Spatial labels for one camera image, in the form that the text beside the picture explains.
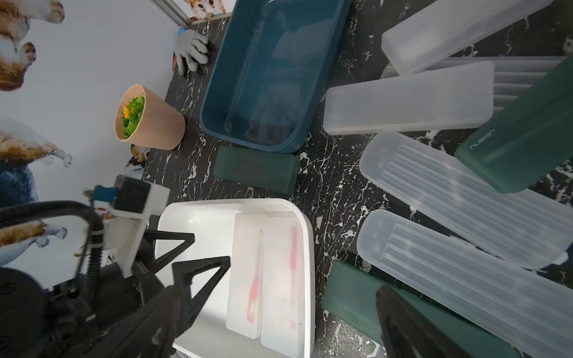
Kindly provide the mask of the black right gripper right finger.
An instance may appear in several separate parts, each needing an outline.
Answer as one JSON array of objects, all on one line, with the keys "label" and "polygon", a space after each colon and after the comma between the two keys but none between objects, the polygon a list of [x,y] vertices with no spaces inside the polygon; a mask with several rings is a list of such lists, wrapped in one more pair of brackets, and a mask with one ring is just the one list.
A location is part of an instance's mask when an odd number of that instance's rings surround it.
[{"label": "black right gripper right finger", "polygon": [[430,319],[396,289],[376,292],[376,310],[389,357],[470,357],[463,346],[444,331],[444,321]]}]

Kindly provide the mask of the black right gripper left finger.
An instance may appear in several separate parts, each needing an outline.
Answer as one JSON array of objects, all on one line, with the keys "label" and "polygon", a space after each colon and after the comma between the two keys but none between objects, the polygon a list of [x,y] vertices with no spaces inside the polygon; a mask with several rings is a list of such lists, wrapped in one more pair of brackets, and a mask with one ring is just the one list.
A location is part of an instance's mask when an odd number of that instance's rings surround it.
[{"label": "black right gripper left finger", "polygon": [[85,357],[170,357],[180,310],[178,291],[168,286]]}]

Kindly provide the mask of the clear pencil case pink pen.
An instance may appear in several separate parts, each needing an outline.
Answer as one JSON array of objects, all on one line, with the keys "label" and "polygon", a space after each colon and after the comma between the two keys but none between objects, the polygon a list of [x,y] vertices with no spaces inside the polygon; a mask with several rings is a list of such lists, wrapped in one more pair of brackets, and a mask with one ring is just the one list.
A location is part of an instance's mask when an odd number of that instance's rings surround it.
[{"label": "clear pencil case pink pen", "polygon": [[235,216],[226,328],[252,340],[261,334],[264,214]]}]

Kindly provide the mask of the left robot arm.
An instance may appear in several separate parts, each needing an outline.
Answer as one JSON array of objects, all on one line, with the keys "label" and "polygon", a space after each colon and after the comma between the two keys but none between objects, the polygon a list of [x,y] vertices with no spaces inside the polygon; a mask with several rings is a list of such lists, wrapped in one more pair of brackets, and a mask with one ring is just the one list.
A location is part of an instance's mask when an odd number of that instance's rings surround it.
[{"label": "left robot arm", "polygon": [[1,226],[59,216],[87,223],[87,272],[48,290],[22,271],[1,270],[3,357],[169,357],[231,267],[228,256],[180,261],[195,241],[182,234],[175,249],[123,277],[117,265],[101,265],[101,217],[75,201],[3,208]]}]

